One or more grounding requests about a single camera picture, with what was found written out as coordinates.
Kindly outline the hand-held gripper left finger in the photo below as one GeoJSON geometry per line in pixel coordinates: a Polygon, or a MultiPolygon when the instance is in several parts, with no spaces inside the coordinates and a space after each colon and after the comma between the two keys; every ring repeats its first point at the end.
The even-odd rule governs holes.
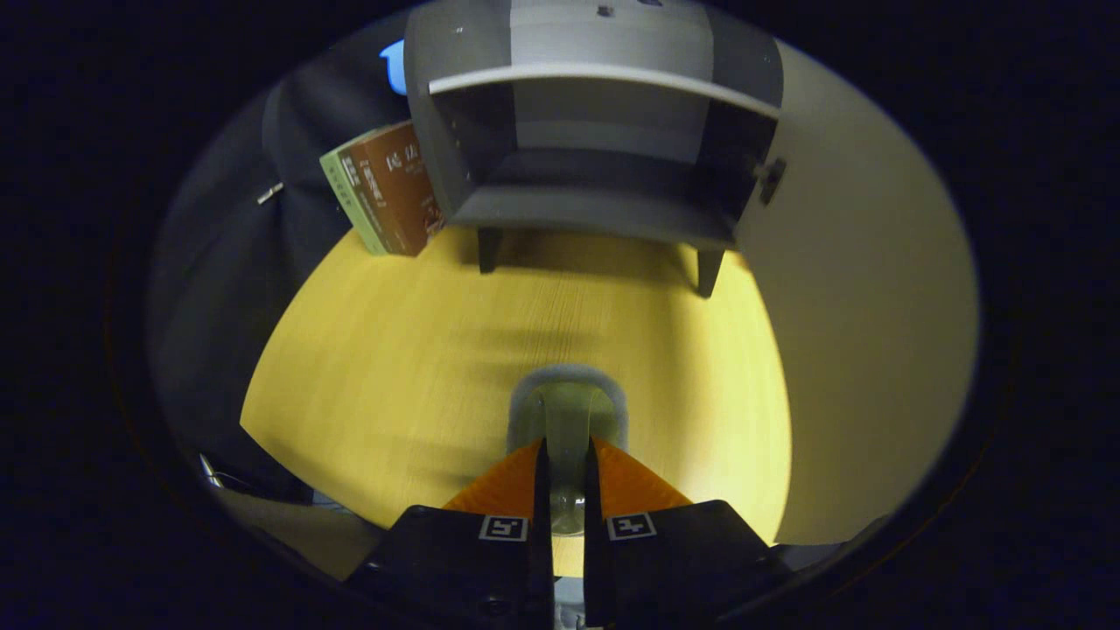
{"type": "Polygon", "coordinates": [[[549,489],[547,444],[536,439],[442,507],[408,507],[346,587],[396,627],[550,629],[549,489]]]}

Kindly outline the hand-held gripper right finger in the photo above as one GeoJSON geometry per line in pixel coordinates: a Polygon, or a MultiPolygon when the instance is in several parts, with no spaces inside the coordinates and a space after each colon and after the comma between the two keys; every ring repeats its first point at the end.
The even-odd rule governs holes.
{"type": "Polygon", "coordinates": [[[585,461],[584,601],[603,629],[719,629],[792,569],[724,500],[696,502],[627,451],[585,461]]]}

